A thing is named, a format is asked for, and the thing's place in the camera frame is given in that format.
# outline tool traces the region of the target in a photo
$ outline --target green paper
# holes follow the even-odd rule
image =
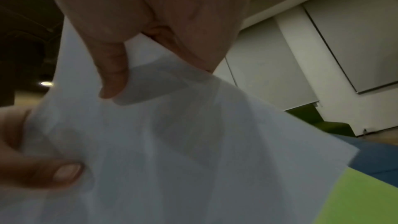
[[[348,168],[314,224],[397,224],[398,188]]]

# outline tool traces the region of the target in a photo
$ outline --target recessed light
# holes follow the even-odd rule
[[[54,86],[54,84],[51,81],[42,81],[42,82],[40,82],[40,85],[42,85],[44,87],[52,87],[52,86]]]

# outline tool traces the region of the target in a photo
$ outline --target blue table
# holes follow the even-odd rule
[[[398,146],[334,136],[360,149],[349,165],[351,168],[398,187]]]

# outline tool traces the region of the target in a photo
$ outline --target floor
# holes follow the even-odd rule
[[[360,138],[377,143],[392,144],[398,146],[398,127],[370,133]]]

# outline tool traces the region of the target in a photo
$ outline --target skin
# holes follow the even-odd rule
[[[249,0],[55,0],[85,42],[102,79],[100,97],[119,94],[129,80],[123,42],[144,33],[186,62],[213,72],[235,40]],[[0,109],[0,185],[64,188],[83,166],[21,155],[18,147],[30,108]],[[65,165],[79,169],[54,180]]]

